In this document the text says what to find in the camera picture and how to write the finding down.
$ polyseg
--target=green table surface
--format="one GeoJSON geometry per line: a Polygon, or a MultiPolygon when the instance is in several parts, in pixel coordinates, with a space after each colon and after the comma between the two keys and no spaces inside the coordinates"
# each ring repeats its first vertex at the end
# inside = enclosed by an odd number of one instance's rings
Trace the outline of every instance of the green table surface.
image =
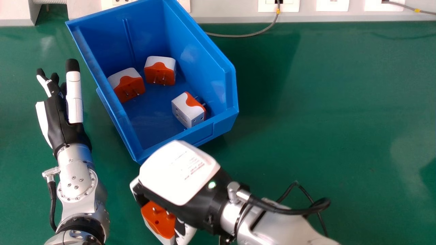
{"type": "MultiPolygon", "coordinates": [[[[66,20],[66,9],[53,6],[35,27],[0,28],[0,244],[41,245],[54,234],[41,172],[57,163],[38,126],[34,105],[46,95],[35,70],[62,78],[65,60],[77,58],[85,129],[109,193],[107,245],[158,245],[129,191],[139,165],[66,20]]],[[[258,196],[275,199],[298,180],[315,199],[330,197],[324,219],[344,245],[436,244],[436,22],[277,24],[257,37],[212,40],[236,67],[240,114],[202,150],[258,196]]],[[[295,190],[285,204],[309,202],[295,190]]],[[[58,202],[57,221],[60,213],[58,202]]],[[[191,244],[217,242],[200,231],[191,244]]]]}

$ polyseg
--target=gray cable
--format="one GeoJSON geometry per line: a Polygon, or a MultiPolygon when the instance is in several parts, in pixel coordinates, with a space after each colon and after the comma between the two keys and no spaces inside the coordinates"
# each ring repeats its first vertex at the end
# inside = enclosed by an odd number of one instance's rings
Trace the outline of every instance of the gray cable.
{"type": "Polygon", "coordinates": [[[67,4],[67,0],[33,0],[35,4],[67,4]]]}
{"type": "Polygon", "coordinates": [[[226,35],[226,34],[217,34],[217,33],[211,33],[211,32],[206,32],[205,33],[209,36],[213,36],[213,37],[231,37],[231,38],[241,38],[241,37],[252,37],[252,36],[256,36],[259,34],[262,34],[266,31],[268,31],[269,29],[271,29],[271,27],[273,27],[276,22],[277,22],[277,18],[279,17],[280,14],[280,1],[277,0],[277,11],[276,11],[276,17],[274,18],[274,20],[271,22],[271,24],[269,26],[267,26],[266,28],[264,28],[263,30],[257,31],[257,32],[253,32],[250,34],[242,34],[242,35],[226,35]]]}
{"type": "Polygon", "coordinates": [[[413,7],[410,7],[410,6],[407,6],[407,5],[401,4],[401,3],[395,3],[395,2],[390,2],[390,1],[386,1],[386,0],[381,1],[381,3],[387,3],[387,4],[392,4],[392,5],[400,6],[400,7],[403,7],[403,8],[406,8],[406,9],[412,10],[412,11],[415,11],[415,12],[417,12],[417,13],[436,15],[436,12],[431,12],[431,11],[425,11],[425,10],[416,9],[416,8],[413,8],[413,7]]]}

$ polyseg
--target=blue plastic bin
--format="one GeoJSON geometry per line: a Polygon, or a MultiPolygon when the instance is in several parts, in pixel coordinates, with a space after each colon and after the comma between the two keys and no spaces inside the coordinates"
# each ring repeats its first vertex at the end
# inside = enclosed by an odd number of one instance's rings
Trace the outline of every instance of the blue plastic bin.
{"type": "Polygon", "coordinates": [[[137,163],[172,140],[199,146],[232,128],[239,112],[235,67],[177,1],[139,0],[66,24],[137,163]],[[145,84],[145,94],[121,104],[107,77],[134,67],[144,78],[151,55],[177,60],[176,85],[145,84]],[[198,96],[208,111],[190,129],[171,112],[171,100],[184,91],[198,96]]]}

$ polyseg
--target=robotic arm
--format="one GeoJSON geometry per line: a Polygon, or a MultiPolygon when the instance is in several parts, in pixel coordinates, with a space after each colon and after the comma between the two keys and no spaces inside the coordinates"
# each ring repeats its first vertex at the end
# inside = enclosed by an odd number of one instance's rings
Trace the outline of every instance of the robotic arm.
{"type": "Polygon", "coordinates": [[[197,228],[219,235],[221,245],[233,241],[239,245],[338,245],[316,232],[305,218],[326,209],[328,199],[307,209],[290,209],[256,198],[215,159],[184,141],[170,142],[153,153],[130,189],[147,227],[166,245],[187,244],[197,228]],[[153,212],[145,210],[150,203],[153,212]],[[174,238],[159,228],[159,212],[166,212],[168,219],[171,214],[177,217],[174,238]]]}
{"type": "Polygon", "coordinates": [[[50,225],[56,232],[45,245],[103,245],[109,235],[107,192],[94,170],[91,142],[83,127],[80,68],[77,60],[66,61],[66,83],[59,76],[48,79],[42,69],[37,80],[48,99],[36,103],[42,134],[53,149],[58,166],[42,173],[51,197],[50,225]],[[56,187],[55,175],[59,174],[56,187]],[[56,226],[56,197],[62,202],[62,218],[56,226]]]}

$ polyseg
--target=orange and white plug adapter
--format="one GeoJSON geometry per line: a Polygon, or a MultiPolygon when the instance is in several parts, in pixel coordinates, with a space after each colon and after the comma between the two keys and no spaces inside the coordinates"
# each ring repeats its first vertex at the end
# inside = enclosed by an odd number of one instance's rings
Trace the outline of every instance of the orange and white plug adapter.
{"type": "Polygon", "coordinates": [[[109,76],[108,82],[121,103],[145,93],[144,80],[135,68],[127,68],[109,76]]]}
{"type": "Polygon", "coordinates": [[[187,128],[206,120],[206,109],[188,92],[171,101],[174,116],[187,128]]]}
{"type": "Polygon", "coordinates": [[[144,66],[145,81],[162,85],[176,83],[176,60],[170,57],[149,56],[144,66]]]}
{"type": "Polygon", "coordinates": [[[173,245],[175,242],[176,217],[161,206],[149,201],[141,208],[145,225],[163,245],[173,245]]]}

